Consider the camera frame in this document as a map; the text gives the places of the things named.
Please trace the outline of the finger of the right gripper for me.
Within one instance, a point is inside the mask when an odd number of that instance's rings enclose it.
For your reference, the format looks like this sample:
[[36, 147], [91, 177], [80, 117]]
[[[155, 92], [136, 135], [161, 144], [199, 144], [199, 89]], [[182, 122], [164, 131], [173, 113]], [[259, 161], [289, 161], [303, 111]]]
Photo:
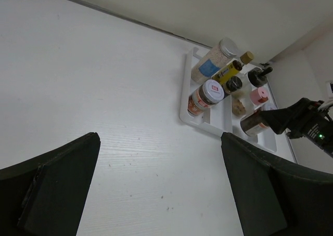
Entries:
[[299, 100], [295, 104], [277, 110], [261, 111], [259, 116], [275, 134], [282, 134], [286, 129], [293, 129], [300, 122], [304, 103]]

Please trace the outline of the tall jar silver lid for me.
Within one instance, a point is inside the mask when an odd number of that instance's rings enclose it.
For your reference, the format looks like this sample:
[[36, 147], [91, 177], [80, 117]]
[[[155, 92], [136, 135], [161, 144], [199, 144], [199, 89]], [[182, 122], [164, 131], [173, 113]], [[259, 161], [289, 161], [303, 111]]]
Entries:
[[191, 79], [198, 84], [204, 83], [223, 68], [238, 54], [238, 47], [233, 40], [225, 37], [204, 55], [191, 70]]

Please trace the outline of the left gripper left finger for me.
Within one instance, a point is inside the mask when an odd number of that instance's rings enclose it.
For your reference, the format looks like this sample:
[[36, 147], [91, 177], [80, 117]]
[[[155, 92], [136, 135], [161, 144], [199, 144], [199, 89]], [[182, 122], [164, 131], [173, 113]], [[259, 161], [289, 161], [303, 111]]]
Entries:
[[76, 235], [100, 144], [88, 133], [1, 169], [1, 235]]

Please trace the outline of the yellow bottle cork cap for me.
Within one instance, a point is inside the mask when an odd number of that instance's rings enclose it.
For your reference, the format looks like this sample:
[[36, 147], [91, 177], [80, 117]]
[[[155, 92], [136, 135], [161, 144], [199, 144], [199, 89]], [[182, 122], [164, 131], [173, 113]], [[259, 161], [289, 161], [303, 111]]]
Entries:
[[224, 68], [220, 69], [211, 77], [220, 85], [225, 84], [231, 77], [237, 75], [245, 65], [249, 64], [254, 59], [254, 54], [250, 51], [245, 52], [240, 56], [239, 60], [233, 60]]

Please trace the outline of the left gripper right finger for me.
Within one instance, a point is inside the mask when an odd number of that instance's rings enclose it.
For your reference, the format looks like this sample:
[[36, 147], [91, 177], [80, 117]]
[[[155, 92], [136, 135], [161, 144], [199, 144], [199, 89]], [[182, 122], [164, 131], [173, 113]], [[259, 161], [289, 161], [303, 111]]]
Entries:
[[222, 155], [244, 235], [332, 235], [332, 174], [259, 149], [232, 133]]

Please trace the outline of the pink lid spice bottle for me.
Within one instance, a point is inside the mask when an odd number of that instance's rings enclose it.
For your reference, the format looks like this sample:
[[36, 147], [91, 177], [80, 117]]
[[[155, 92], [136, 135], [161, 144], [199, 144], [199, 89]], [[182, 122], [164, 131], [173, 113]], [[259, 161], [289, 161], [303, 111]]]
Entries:
[[234, 94], [232, 95], [232, 113], [238, 117], [248, 115], [268, 100], [269, 94], [265, 87], [256, 88], [245, 94]]

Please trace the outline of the dark jar white lid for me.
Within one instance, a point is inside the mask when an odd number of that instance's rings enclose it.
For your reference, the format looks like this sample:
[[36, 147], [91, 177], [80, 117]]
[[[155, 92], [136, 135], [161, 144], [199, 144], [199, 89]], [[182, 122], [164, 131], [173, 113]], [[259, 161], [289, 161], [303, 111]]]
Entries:
[[276, 106], [272, 103], [265, 103], [264, 105], [258, 107], [254, 112], [240, 121], [240, 127], [242, 131], [250, 136], [256, 136], [261, 132], [269, 129], [268, 124], [260, 117], [262, 111], [276, 110]]

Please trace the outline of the small black pepper grinder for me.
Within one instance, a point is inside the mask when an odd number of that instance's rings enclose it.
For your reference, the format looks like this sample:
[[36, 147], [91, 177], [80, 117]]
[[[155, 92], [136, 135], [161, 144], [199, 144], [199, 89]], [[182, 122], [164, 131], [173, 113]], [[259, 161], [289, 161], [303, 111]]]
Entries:
[[232, 76], [225, 84], [223, 84], [224, 92], [227, 95], [242, 88], [242, 80], [237, 76]]

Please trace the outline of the jar black lid beige contents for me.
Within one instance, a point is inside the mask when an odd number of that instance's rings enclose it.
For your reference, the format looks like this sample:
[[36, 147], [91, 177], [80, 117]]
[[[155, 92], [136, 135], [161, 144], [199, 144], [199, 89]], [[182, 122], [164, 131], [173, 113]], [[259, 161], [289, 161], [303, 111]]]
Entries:
[[272, 67], [266, 69], [255, 67], [246, 74], [246, 78], [252, 86], [259, 88], [267, 83], [267, 75], [272, 71]]

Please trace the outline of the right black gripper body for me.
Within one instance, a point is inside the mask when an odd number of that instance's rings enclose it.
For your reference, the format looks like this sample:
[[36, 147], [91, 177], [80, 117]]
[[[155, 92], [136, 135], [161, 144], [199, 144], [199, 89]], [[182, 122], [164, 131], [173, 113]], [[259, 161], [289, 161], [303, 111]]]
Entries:
[[332, 103], [312, 101], [301, 98], [298, 102], [288, 107], [290, 120], [287, 133], [290, 139], [306, 138], [332, 156], [332, 118], [329, 109]]

